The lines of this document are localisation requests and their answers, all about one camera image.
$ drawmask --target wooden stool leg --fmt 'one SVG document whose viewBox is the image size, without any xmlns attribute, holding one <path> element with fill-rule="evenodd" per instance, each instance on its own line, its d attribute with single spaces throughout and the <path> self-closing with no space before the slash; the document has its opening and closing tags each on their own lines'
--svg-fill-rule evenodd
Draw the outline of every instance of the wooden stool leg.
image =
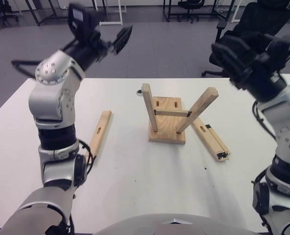
<svg viewBox="0 0 290 235">
<path fill-rule="evenodd" d="M 156 116 L 155 116 L 155 112 L 153 108 L 153 101 L 152 101 L 153 97 L 151 95 L 150 85 L 148 83 L 144 83 L 141 87 L 141 90 L 143 93 L 143 97 L 146 104 L 151 126 L 153 128 L 153 131 L 157 132 L 158 126 L 156 124 Z"/>
<path fill-rule="evenodd" d="M 214 87 L 208 87 L 191 107 L 191 115 L 183 117 L 176 125 L 176 132 L 183 132 L 218 96 L 219 93 L 217 89 Z"/>
</svg>

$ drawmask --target black office chair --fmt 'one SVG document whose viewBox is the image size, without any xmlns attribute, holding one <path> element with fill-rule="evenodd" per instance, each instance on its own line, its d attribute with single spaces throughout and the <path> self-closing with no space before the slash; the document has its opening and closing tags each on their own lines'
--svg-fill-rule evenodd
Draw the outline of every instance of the black office chair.
<svg viewBox="0 0 290 235">
<path fill-rule="evenodd" d="M 226 40 L 225 35 L 236 36 L 243 39 L 257 53 L 262 53 L 274 39 L 273 36 L 290 19 L 290 10 L 287 9 L 289 2 L 290 0 L 283 0 L 278 1 L 278 4 L 268 4 L 267 0 L 258 0 L 258 2 L 249 3 L 245 7 L 238 25 L 232 31 L 228 30 L 223 37 L 221 37 L 221 32 L 225 29 L 226 22 L 218 23 L 215 42 L 235 51 L 237 50 L 236 45 L 231 45 L 230 41 Z M 213 54 L 210 55 L 209 62 L 219 66 Z M 204 77 L 206 74 L 226 76 L 224 70 L 222 72 L 206 70 L 201 75 Z"/>
<path fill-rule="evenodd" d="M 191 20 L 190 23 L 192 24 L 194 22 L 193 16 L 197 18 L 197 21 L 199 21 L 199 16 L 191 14 L 190 10 L 200 9 L 204 5 L 204 0 L 181 0 L 178 2 L 178 5 L 187 10 L 187 13 L 183 14 L 181 17 L 178 16 L 178 22 L 180 22 L 182 18 L 187 18 L 187 21 Z"/>
<path fill-rule="evenodd" d="M 7 13 L 12 13 L 11 6 L 8 2 L 8 0 L 0 0 L 0 20 L 2 19 L 3 25 L 5 25 L 5 22 L 8 21 L 7 19 L 15 19 L 16 22 L 19 21 L 18 16 L 16 15 L 7 15 Z"/>
</svg>

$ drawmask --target desk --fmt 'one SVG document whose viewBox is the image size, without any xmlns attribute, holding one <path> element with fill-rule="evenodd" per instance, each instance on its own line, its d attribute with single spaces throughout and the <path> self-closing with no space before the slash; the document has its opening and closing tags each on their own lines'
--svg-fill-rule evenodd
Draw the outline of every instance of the desk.
<svg viewBox="0 0 290 235">
<path fill-rule="evenodd" d="M 218 0 L 214 0 L 213 6 L 212 6 L 212 10 L 210 13 L 192 13 L 193 15 L 198 15 L 198 16 L 218 16 L 221 17 L 222 19 L 224 19 L 225 21 L 228 20 L 229 15 L 231 14 L 233 5 L 235 0 L 232 0 L 231 5 L 229 6 L 228 12 L 227 12 L 227 16 L 224 16 L 223 14 L 221 14 L 220 12 L 217 12 L 215 10 L 215 6 L 217 5 L 217 1 Z M 165 0 L 163 0 L 163 14 L 167 20 L 167 22 L 170 22 L 170 16 L 181 16 L 183 15 L 183 13 L 171 13 L 171 6 L 172 6 L 172 0 L 169 0 L 169 7 L 168 7 L 168 13 L 165 13 Z"/>
<path fill-rule="evenodd" d="M 29 1 L 28 1 L 28 0 L 25 0 L 25 2 L 26 2 L 26 4 L 27 4 L 27 7 L 28 7 L 29 11 L 31 12 L 31 14 L 32 14 L 32 16 L 33 16 L 33 18 L 34 18 L 35 23 L 37 24 L 37 26 L 40 26 L 42 23 L 44 23 L 44 22 L 46 22 L 46 21 L 48 21 L 48 20 L 54 20 L 54 19 L 67 19 L 67 16 L 58 16 L 57 13 L 56 13 L 55 8 L 54 8 L 53 5 L 52 5 L 52 1 L 51 1 L 51 0 L 48 0 L 49 5 L 50 5 L 50 8 L 51 8 L 51 10 L 52 10 L 52 14 L 49 15 L 49 16 L 47 16 L 47 17 L 45 17 L 45 18 L 43 18 L 41 21 L 39 21 L 39 20 L 37 19 L 36 15 L 35 15 L 35 12 L 34 12 L 32 6 L 31 6 L 31 4 L 29 3 Z"/>
<path fill-rule="evenodd" d="M 136 95 L 142 83 L 151 84 L 153 95 L 181 97 L 184 109 L 216 87 L 220 96 L 201 119 L 230 148 L 230 160 L 216 162 L 192 127 L 185 145 L 148 142 L 149 118 Z M 0 227 L 42 186 L 40 141 L 28 109 L 34 85 L 27 80 L 0 108 Z M 253 117 L 253 101 L 227 78 L 84 79 L 75 99 L 77 137 L 90 141 L 102 110 L 112 110 L 112 117 L 95 165 L 76 191 L 76 232 L 95 233 L 148 213 L 196 214 L 266 231 L 251 205 L 250 181 L 270 165 L 276 143 Z"/>
</svg>

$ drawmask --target wooden plank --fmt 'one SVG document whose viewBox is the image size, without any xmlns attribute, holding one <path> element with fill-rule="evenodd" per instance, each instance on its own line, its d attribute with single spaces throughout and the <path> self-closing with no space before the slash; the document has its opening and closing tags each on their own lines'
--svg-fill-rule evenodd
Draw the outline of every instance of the wooden plank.
<svg viewBox="0 0 290 235">
<path fill-rule="evenodd" d="M 153 97 L 154 108 L 168 110 L 182 110 L 181 98 L 173 97 Z M 150 124 L 149 141 L 163 143 L 179 143 L 185 144 L 185 132 L 176 133 L 175 126 L 180 121 L 181 117 L 172 116 L 156 116 L 158 131 L 154 132 Z"/>
<path fill-rule="evenodd" d="M 228 160 L 228 157 L 222 147 L 219 145 L 214 136 L 206 128 L 202 120 L 198 117 L 192 123 L 193 128 L 197 132 L 199 138 L 217 161 Z"/>
<path fill-rule="evenodd" d="M 213 130 L 213 128 L 209 124 L 206 125 L 206 128 L 210 131 L 210 133 L 213 135 L 213 137 L 217 140 L 217 142 L 222 147 L 222 149 L 224 150 L 224 152 L 226 154 L 231 154 L 231 152 L 229 151 L 228 147 L 221 140 L 221 138 L 218 136 L 218 134 Z"/>
<path fill-rule="evenodd" d="M 152 126 L 153 131 L 158 131 L 158 125 L 156 123 L 156 116 L 153 108 L 153 101 L 152 101 L 152 95 L 150 90 L 150 85 L 148 83 L 144 83 L 141 87 L 144 101 L 146 104 L 149 120 Z"/>
<path fill-rule="evenodd" d="M 91 138 L 89 147 L 90 151 L 94 156 L 96 156 L 99 152 L 102 140 L 104 138 L 109 120 L 111 117 L 111 111 L 110 110 L 105 110 L 102 112 L 100 119 L 98 121 L 98 124 L 96 126 L 95 132 Z"/>
<path fill-rule="evenodd" d="M 155 109 L 155 115 L 187 117 L 188 110 Z"/>
<path fill-rule="evenodd" d="M 183 117 L 176 125 L 176 132 L 181 133 L 184 131 L 218 96 L 217 89 L 208 87 L 191 107 L 191 115 L 189 117 Z"/>
</svg>

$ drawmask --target robotic arm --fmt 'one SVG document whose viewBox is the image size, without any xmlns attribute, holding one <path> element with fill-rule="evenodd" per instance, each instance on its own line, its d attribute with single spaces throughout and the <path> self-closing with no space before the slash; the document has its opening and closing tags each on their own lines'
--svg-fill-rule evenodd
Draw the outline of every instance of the robotic arm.
<svg viewBox="0 0 290 235">
<path fill-rule="evenodd" d="M 280 75 L 290 59 L 290 37 L 273 40 L 262 54 L 239 38 L 228 40 L 238 45 L 237 54 L 220 44 L 212 45 L 213 53 L 232 84 L 257 99 L 255 116 L 258 110 L 264 114 L 277 142 L 272 164 L 253 182 L 253 207 L 271 234 L 290 235 L 290 85 Z M 257 120 L 268 130 L 259 116 Z M 266 182 L 260 183 L 263 177 Z"/>
<path fill-rule="evenodd" d="M 123 28 L 113 43 L 104 42 L 95 30 L 100 18 L 97 12 L 70 4 L 68 14 L 75 39 L 39 63 L 36 86 L 29 97 L 41 141 L 38 152 L 44 187 L 28 196 L 0 230 L 0 235 L 74 233 L 71 219 L 74 192 L 85 182 L 94 160 L 90 153 L 87 164 L 85 156 L 78 154 L 80 144 L 90 150 L 75 135 L 74 97 L 85 77 L 84 71 L 108 52 L 118 54 L 127 43 L 132 27 Z"/>
</svg>

